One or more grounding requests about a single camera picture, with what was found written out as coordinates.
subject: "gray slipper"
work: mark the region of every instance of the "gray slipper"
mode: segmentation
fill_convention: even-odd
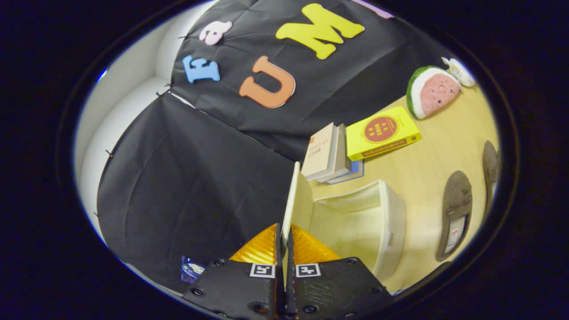
[[[484,166],[484,177],[486,179],[486,209],[484,217],[486,218],[490,211],[490,206],[494,200],[494,185],[498,181],[498,154],[490,141],[484,144],[484,153],[482,154],[482,164]]]
[[[448,178],[443,196],[443,230],[437,261],[443,261],[456,251],[470,225],[472,213],[472,186],[462,171]]]

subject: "light wood surface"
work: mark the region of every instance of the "light wood surface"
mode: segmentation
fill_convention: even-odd
[[[401,105],[403,96],[385,109]],[[488,102],[478,86],[464,92],[449,105],[424,120],[414,119],[422,139],[389,153],[367,158],[362,178],[326,184],[310,182],[315,199],[350,192],[382,179],[406,205],[403,254],[393,276],[382,283],[390,292],[406,289],[442,262],[436,250],[442,231],[442,203],[448,177],[461,170],[472,185],[472,217],[468,233],[453,260],[478,230],[486,202],[482,164],[484,143],[498,148],[497,130]]]

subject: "white book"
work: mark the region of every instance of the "white book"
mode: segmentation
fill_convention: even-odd
[[[300,171],[307,180],[314,180],[333,172],[338,143],[338,127],[331,123],[310,137],[304,164]]]
[[[341,124],[338,126],[338,137],[336,149],[333,151],[334,169],[332,173],[316,179],[316,181],[323,183],[330,179],[337,178],[341,175],[347,174],[352,168],[352,163],[346,156],[346,126]]]

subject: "watermelon slice pillow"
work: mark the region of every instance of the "watermelon slice pillow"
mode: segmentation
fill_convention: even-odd
[[[427,66],[417,69],[407,86],[407,107],[424,119],[451,102],[460,92],[460,82],[445,70]]]

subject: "blue letter e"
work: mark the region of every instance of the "blue letter e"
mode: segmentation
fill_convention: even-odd
[[[207,62],[208,61],[205,59],[196,59],[192,61],[192,56],[187,56],[182,59],[185,75],[188,77],[189,83],[193,83],[194,80],[197,79],[213,79],[213,81],[219,81],[217,63],[212,61],[207,67],[204,67],[204,64]]]

